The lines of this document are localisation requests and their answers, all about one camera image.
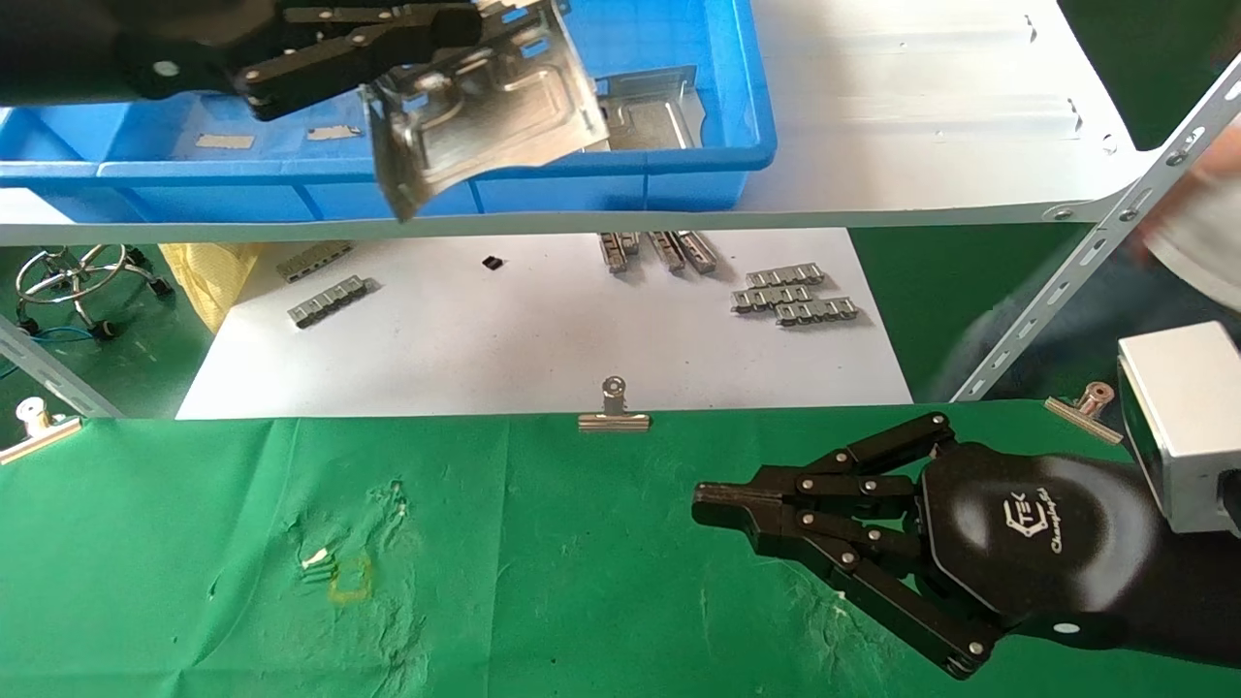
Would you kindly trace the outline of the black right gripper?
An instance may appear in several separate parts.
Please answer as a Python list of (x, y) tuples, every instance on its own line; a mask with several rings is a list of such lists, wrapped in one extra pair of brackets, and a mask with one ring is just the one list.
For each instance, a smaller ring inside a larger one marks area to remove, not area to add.
[[(925, 414), (810, 465), (761, 465), (745, 483), (700, 483), (694, 520), (745, 533), (759, 556), (797, 561), (957, 681), (992, 658), (1004, 632), (1069, 646), (1129, 645), (1131, 597), (1164, 533), (1162, 512), (1136, 469), (1111, 460), (954, 446), (949, 417)], [(952, 614), (858, 543), (819, 532), (828, 514), (761, 512), (787, 505), (903, 515), (916, 487), (895, 471), (938, 450), (951, 451), (920, 476), (930, 576), (992, 623)]]

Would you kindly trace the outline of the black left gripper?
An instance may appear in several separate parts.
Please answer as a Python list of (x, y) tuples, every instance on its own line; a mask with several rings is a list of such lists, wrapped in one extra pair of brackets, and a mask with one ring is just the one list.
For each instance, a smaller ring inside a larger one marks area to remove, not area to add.
[(271, 122), (470, 48), (475, 5), (426, 1), (71, 1), (58, 93), (69, 101), (236, 92)]

